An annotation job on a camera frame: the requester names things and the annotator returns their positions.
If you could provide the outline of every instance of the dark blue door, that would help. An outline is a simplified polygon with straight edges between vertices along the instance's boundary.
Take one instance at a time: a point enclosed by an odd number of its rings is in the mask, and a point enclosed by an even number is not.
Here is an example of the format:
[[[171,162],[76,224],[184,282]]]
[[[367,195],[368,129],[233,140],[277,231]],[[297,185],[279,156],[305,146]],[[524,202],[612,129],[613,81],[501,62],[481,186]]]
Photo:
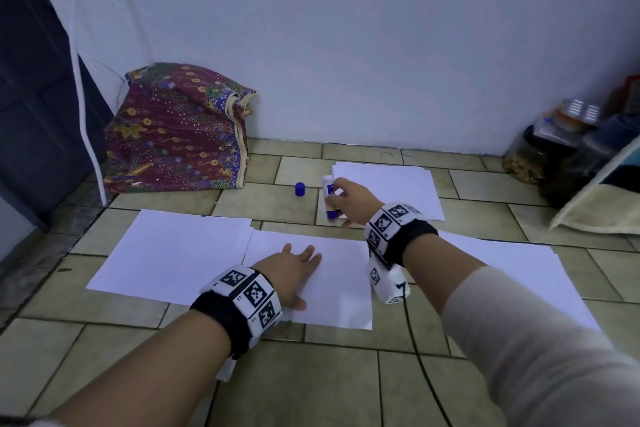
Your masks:
[[[0,184],[42,215],[92,171],[68,39],[49,0],[0,0],[0,7]],[[102,160],[112,114],[81,66],[87,131]]]

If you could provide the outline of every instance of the white glue stick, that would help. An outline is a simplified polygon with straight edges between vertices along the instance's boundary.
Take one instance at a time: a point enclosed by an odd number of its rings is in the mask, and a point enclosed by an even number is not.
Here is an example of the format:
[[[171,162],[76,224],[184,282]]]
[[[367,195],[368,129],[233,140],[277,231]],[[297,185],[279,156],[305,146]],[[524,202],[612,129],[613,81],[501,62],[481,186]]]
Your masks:
[[[333,194],[333,176],[322,176],[322,192],[324,197],[329,196],[329,194]],[[334,220],[340,216],[340,210],[335,206],[330,206],[325,203],[324,209],[326,210],[326,217],[329,220]]]

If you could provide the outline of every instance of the wristband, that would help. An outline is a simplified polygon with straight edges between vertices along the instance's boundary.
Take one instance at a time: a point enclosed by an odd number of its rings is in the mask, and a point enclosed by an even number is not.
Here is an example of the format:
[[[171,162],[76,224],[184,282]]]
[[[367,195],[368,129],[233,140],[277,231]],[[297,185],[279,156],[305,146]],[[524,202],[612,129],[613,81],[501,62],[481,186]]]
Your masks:
[[[404,249],[424,234],[438,234],[427,217],[409,204],[389,203],[375,213],[364,229],[369,249],[390,270],[403,265]]]
[[[243,266],[225,270],[200,289],[191,309],[218,321],[231,340],[230,357],[240,358],[282,317],[278,294],[259,271]]]

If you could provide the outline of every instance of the maroon batik cloth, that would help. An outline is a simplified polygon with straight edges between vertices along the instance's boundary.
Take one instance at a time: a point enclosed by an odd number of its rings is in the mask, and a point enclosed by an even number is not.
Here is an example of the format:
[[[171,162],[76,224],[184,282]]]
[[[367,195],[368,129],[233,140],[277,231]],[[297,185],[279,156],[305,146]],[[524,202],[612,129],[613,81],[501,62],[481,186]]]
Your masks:
[[[113,192],[244,186],[244,116],[255,91],[192,64],[130,71],[129,91],[105,129]]]

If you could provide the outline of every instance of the paper sheet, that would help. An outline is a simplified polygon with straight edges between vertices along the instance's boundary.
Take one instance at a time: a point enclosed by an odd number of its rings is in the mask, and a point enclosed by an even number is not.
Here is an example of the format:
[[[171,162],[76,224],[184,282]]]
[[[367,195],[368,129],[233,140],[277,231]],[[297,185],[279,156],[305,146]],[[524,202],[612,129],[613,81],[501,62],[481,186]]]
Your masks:
[[[365,271],[369,259],[367,244],[356,240],[256,231],[249,241],[244,265],[250,267],[264,257],[281,252],[286,243],[291,243],[292,253],[301,253],[308,245],[313,245],[315,253],[322,253],[323,259],[299,293],[307,301],[307,309],[290,310],[284,319],[338,328],[371,329],[371,286]]]
[[[368,187],[383,203],[403,201],[411,204],[429,220],[444,221],[431,172],[422,167],[336,162],[333,166],[333,178],[339,177]]]
[[[142,210],[87,289],[190,305],[198,291],[240,264],[248,218]]]
[[[600,331],[551,247],[479,240],[447,232],[439,234],[460,250],[502,270],[581,325]]]

